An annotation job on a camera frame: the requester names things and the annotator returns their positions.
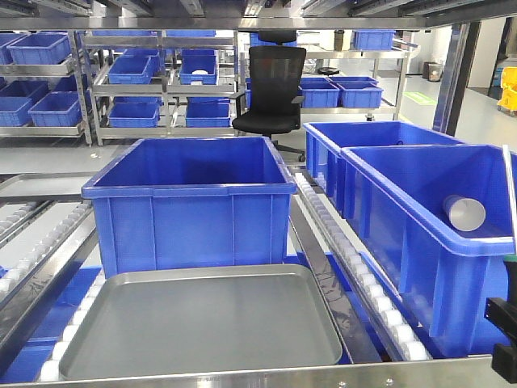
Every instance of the white wall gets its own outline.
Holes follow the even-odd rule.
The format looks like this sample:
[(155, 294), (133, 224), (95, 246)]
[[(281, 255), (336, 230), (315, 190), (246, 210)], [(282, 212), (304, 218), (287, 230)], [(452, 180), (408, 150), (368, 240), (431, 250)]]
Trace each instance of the white wall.
[(490, 87), (506, 18), (481, 22), (468, 87)]

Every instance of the metal pole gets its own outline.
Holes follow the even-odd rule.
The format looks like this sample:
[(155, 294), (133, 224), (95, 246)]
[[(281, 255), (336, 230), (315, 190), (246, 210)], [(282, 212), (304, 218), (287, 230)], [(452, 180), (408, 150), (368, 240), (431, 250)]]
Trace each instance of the metal pole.
[(481, 22), (452, 26), (433, 129), (454, 136), (476, 51)]

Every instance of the roller conveyor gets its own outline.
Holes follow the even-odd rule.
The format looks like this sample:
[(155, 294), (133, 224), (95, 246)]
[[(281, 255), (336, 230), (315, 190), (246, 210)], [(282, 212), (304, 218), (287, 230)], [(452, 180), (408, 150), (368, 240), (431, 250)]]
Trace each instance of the roller conveyor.
[[(411, 382), (416, 381), (415, 374), (424, 373), (423, 370), (425, 370), (430, 381), (420, 384), (421, 386), (463, 386), (464, 382), (469, 382), (469, 386), (487, 386), (486, 384), (489, 384), (497, 387), (506, 384), (490, 369), (489, 357), (432, 360), (424, 343), (418, 339), (404, 316), (398, 311), (396, 291), (389, 289), (389, 284), (380, 284), (377, 277), (373, 276), (372, 261), (364, 246), (348, 228), (343, 226), (343, 220), (339, 219), (325, 196), (318, 193), (318, 188), (312, 185), (304, 170), (293, 170), (292, 172), (296, 176), (299, 192), (292, 200), (289, 237), (294, 248), (291, 249), (295, 249), (299, 257), (305, 258), (306, 265), (312, 269), (322, 294), (325, 296), (330, 316), (341, 335), (343, 348), (349, 361), (345, 365), (316, 369), (211, 373), (211, 381), (217, 381), (217, 385), (221, 387), (233, 385), (236, 382), (263, 384), (265, 379), (268, 381), (268, 386), (290, 386), (299, 384), (302, 378), (304, 378), (303, 381), (313, 382), (314, 386), (322, 386), (322, 382), (326, 382), (324, 386), (339, 387), (378, 386), (379, 382), (382, 382), (383, 386), (397, 386), (397, 383), (406, 386), (406, 384), (410, 385)], [(0, 208), (0, 215), (3, 216), (4, 212), (9, 213), (11, 210), (18, 211), (17, 209), (24, 205), (4, 205)], [(25, 301), (25, 306), (36, 305), (39, 307), (36, 310), (41, 308), (46, 313), (51, 309), (57, 295), (80, 268), (81, 263), (95, 248), (95, 224), (89, 204), (51, 202), (47, 204), (47, 208), (46, 213), (39, 216), (37, 213), (29, 217), (26, 222), (28, 223), (32, 219), (32, 223), (25, 226), (21, 233), (0, 250), (0, 254), (2, 254), (0, 257), (3, 257), (4, 251), (14, 249), (10, 248), (14, 246), (11, 244), (18, 239), (22, 241), (25, 234), (32, 234), (32, 230), (42, 220), (47, 226), (46, 233), (38, 235), (37, 241), (34, 240), (31, 247), (27, 247), (28, 253), (40, 255), (40, 261), (37, 261), (38, 264), (33, 269), (29, 268), (26, 276), (19, 277), (19, 283), (11, 287), (9, 296), (0, 302), (0, 318), (6, 317), (6, 313), (11, 314), (12, 318), (13, 311), (7, 311), (8, 307), (13, 306), (14, 302), (20, 303), (20, 301)], [(45, 222), (44, 217), (50, 219), (50, 216), (54, 221)], [(52, 234), (56, 232), (56, 228), (61, 231), (61, 238), (56, 238), (57, 235)], [(50, 234), (54, 237), (54, 245), (49, 240), (44, 240)], [(44, 248), (44, 243), (50, 243), (50, 245)], [(26, 255), (16, 257), (18, 262), (15, 263), (14, 268), (20, 264), (23, 266), (27, 261)], [(40, 294), (28, 301), (27, 295), (23, 295), (23, 290), (30, 284), (34, 284), (38, 274), (49, 274), (50, 272), (53, 273), (53, 276), (46, 279), (47, 283), (40, 290)], [(351, 291), (346, 291), (346, 287), (343, 288), (345, 284), (340, 276), (346, 277)], [(42, 363), (37, 377), (37, 381), (42, 386), (54, 387), (56, 384), (60, 384), (57, 368), (59, 360), (74, 337), (78, 325), (99, 294), (103, 282), (103, 273), (100, 272), (92, 281), (82, 302), (78, 304), (75, 314), (72, 315), (67, 327), (62, 332), (61, 338), (53, 345), (53, 350), (49, 353), (47, 360)], [(360, 300), (359, 305), (351, 297), (350, 292)], [(368, 321), (365, 322), (361, 319), (362, 313), (358, 313), (360, 310), (367, 312)], [(12, 354), (12, 349), (24, 346), (24, 341), (38, 326), (45, 313), (42, 314), (40, 310), (38, 314), (33, 313), (29, 316), (20, 314), (18, 319), (11, 321), (11, 326), (16, 330), (10, 333), (0, 330), (2, 367), (7, 366), (6, 356)], [(368, 325), (375, 329), (375, 333), (381, 341), (380, 347), (374, 344), (375, 341), (372, 341), (371, 333), (367, 330)], [(388, 359), (401, 362), (383, 362)], [(456, 380), (452, 377), (456, 376), (454, 369), (458, 368), (466, 373), (461, 382), (457, 380), (458, 377)], [(481, 376), (474, 380), (468, 375), (469, 370), (476, 370)], [(124, 386), (131, 384), (149, 387), (157, 386), (157, 384), (190, 386), (204, 381), (206, 376), (202, 374), (192, 375), (188, 378), (171, 375), (132, 377), (130, 381), (126, 379), (116, 379), (111, 382), (94, 380), (82, 382), (81, 385), (96, 387), (116, 386), (124, 383)], [(76, 384), (78, 383), (66, 383), (67, 386)]]

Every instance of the black office chair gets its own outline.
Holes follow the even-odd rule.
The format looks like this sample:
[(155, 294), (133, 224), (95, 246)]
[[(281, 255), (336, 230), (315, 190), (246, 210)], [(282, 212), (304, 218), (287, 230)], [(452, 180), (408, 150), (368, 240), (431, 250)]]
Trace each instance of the black office chair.
[[(242, 114), (242, 100), (237, 98), (237, 118), (232, 122), (236, 130), (271, 138), (301, 127), (303, 97), (298, 96), (298, 86), (306, 53), (304, 48), (297, 47), (250, 48), (251, 105)], [(280, 145), (278, 141), (273, 144), (280, 151), (300, 154), (298, 160), (305, 161), (304, 150)]]

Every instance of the white cup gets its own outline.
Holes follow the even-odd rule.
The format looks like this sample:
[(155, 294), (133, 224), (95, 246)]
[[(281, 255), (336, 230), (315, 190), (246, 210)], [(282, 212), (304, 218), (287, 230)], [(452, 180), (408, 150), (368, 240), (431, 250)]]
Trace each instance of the white cup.
[(476, 230), (485, 222), (485, 206), (473, 198), (448, 196), (443, 200), (443, 210), (452, 226), (463, 232)]

